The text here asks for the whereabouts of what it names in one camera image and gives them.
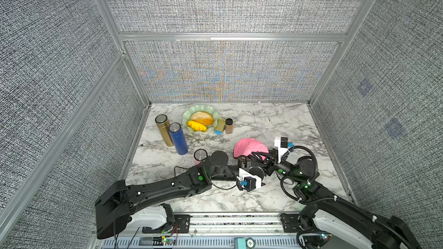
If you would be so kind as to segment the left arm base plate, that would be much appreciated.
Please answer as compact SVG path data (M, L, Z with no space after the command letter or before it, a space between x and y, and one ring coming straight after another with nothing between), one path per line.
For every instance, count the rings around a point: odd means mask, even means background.
M150 227L143 227L143 234L166 234L171 235L174 233L188 234L190 228L191 215L188 214L175 214L172 221L167 221L165 225L158 229L152 229Z

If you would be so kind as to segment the white thermos black lid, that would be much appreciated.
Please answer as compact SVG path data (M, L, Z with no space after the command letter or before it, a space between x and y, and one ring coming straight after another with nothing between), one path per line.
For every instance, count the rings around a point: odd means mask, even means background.
M254 176L258 176L261 180L265 178L265 172L261 167L250 167L249 173Z

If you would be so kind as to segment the pink cloth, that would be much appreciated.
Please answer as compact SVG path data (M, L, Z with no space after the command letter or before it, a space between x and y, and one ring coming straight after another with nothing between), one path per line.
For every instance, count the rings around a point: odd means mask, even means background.
M235 159L242 156L251 156L252 153L269 153L268 148L254 138L243 138L236 143L233 150Z

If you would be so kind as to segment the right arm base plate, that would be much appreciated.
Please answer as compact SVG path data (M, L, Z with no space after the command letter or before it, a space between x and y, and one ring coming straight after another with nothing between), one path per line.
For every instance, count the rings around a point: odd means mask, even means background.
M298 233L312 229L311 220L299 213L281 213L279 217L285 233Z

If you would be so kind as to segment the blue thermos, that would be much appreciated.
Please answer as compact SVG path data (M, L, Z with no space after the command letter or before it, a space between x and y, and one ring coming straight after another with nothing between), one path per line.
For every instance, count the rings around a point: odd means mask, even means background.
M188 145L186 143L185 135L180 123L172 123L168 127L168 132L174 143L176 151L179 155L185 155L188 153Z

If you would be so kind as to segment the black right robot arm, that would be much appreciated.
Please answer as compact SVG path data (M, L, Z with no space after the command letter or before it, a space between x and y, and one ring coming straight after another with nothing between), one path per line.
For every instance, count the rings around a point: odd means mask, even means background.
M296 149L307 152L296 164L287 162ZM279 155L253 152L252 156L264 166L266 174L282 176L280 186L286 196L304 209L299 213L297 237L308 234L331 234L358 249L418 249L420 244L405 221L390 219L356 206L334 194L316 181L318 162L314 153L304 146L293 146Z

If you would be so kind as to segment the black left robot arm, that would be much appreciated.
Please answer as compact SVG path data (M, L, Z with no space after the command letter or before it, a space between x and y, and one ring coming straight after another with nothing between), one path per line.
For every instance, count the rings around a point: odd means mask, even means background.
M143 228L169 229L173 223L172 208L166 201L188 198L209 191L214 181L231 181L239 190L252 191L263 186L268 161L257 154L241 156L238 163L228 163L228 155L215 151L197 165L172 178L139 185L116 181L96 200L96 237L99 240L117 236L140 214Z

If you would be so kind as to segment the gold gradient thermos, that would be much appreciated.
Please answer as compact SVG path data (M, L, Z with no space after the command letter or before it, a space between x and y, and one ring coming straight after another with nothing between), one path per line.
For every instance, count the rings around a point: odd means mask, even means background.
M170 126L170 122L168 120L168 116L165 114L160 114L155 118L155 123L160 131L160 134L168 147L174 146L174 143L169 134L168 128Z

